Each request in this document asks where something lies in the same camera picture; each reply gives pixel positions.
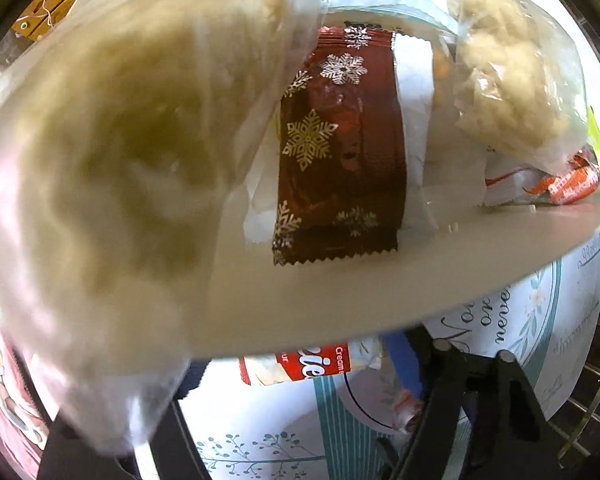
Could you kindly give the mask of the wooden desk with drawers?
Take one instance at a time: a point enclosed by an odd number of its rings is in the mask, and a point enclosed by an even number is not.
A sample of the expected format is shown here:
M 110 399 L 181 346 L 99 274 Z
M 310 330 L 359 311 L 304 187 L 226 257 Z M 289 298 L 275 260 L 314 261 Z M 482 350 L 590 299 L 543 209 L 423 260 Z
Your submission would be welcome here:
M 12 24 L 17 37 L 38 41 L 71 10 L 76 0 L 32 0 Z

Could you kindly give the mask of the white plastic storage bin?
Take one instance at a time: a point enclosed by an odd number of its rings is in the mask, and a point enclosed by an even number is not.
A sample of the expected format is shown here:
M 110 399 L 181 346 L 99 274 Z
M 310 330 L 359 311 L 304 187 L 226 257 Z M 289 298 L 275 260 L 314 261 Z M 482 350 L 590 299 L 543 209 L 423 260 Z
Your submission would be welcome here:
M 70 266 L 56 274 L 55 309 L 36 298 L 20 252 L 19 171 L 12 137 L 0 134 L 0 308 L 8 332 L 46 359 L 144 370 L 172 359 L 250 356 L 380 334 L 429 320 L 539 270 L 600 233 L 600 190 L 571 206 L 494 211 L 434 191 L 440 228 L 376 256 L 274 266 L 268 248 L 237 237 L 242 204 L 226 205 L 211 262 L 174 299 L 132 284 L 81 306 Z

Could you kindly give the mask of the red cookie package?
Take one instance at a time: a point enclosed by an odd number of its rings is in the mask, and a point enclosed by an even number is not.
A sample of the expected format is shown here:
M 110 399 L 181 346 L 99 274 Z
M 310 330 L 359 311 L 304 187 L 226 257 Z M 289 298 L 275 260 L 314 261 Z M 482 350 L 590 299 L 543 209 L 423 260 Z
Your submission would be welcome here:
M 238 359 L 240 378 L 246 385 L 270 386 L 283 382 L 335 376 L 372 368 L 380 370 L 384 345 L 379 337 L 278 352 Z

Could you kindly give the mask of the dark red snowflake packet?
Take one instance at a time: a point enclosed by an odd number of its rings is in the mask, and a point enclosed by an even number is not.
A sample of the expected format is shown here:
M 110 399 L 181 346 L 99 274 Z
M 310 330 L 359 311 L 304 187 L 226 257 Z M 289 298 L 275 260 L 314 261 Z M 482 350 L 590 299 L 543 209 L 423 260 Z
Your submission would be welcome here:
M 393 32 L 325 26 L 280 101 L 278 266 L 393 252 L 407 162 Z

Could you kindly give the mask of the green mooncake packet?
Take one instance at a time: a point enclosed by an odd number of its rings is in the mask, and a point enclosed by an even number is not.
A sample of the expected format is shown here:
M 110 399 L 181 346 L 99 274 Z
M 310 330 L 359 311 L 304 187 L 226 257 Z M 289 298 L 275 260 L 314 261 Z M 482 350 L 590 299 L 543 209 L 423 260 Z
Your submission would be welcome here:
M 588 107 L 588 144 L 591 145 L 600 170 L 600 127 L 597 125 L 592 106 Z

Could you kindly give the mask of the white red-striped snack bag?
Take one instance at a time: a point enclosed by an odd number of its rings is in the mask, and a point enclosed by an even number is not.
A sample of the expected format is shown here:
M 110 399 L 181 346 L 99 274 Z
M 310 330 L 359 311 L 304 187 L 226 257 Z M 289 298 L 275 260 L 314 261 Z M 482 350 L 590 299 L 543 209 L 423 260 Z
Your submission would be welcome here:
M 600 186 L 600 167 L 589 145 L 585 145 L 569 162 L 570 170 L 554 176 L 517 159 L 490 151 L 486 155 L 483 205 L 552 205 L 580 202 Z

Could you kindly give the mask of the clear bag puffed rice cake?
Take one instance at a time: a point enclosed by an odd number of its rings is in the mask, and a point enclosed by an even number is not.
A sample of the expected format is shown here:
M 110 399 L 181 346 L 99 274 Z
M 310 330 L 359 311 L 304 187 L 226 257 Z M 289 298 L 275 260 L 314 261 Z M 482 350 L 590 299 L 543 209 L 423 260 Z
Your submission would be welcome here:
M 0 321 L 123 455 L 202 329 L 223 208 L 317 43 L 321 0 L 92 0 L 0 79 Z

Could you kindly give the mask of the printed blue-white tablecloth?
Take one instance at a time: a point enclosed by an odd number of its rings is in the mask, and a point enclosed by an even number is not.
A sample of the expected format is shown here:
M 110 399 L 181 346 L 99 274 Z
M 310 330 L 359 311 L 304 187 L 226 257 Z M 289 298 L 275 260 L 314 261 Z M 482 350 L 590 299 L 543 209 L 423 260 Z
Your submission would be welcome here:
M 570 254 L 426 324 L 473 354 L 513 352 L 552 417 L 583 370 L 600 315 L 600 232 Z M 373 479 L 400 382 L 390 363 L 343 376 L 248 386 L 212 362 L 180 408 L 215 479 Z

